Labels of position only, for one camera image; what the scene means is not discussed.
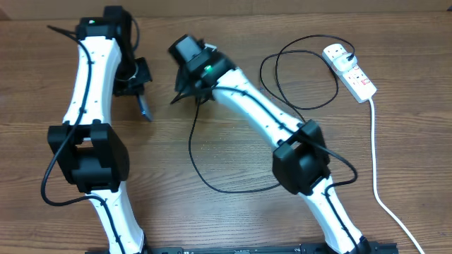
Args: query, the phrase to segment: white power cord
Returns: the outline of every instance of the white power cord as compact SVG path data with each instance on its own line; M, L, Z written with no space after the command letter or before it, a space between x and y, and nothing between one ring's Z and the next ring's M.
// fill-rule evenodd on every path
M370 109L371 109L371 150L372 150L372 172L373 172L373 182L374 182L374 195L375 199L380 204L380 206L400 225L403 231L410 237L411 241L416 246L417 250L424 254L421 245L416 241L415 237L410 233L407 227L397 218L397 216L387 208L379 197L378 187L376 184L376 151L375 151L375 106L372 98L369 98Z

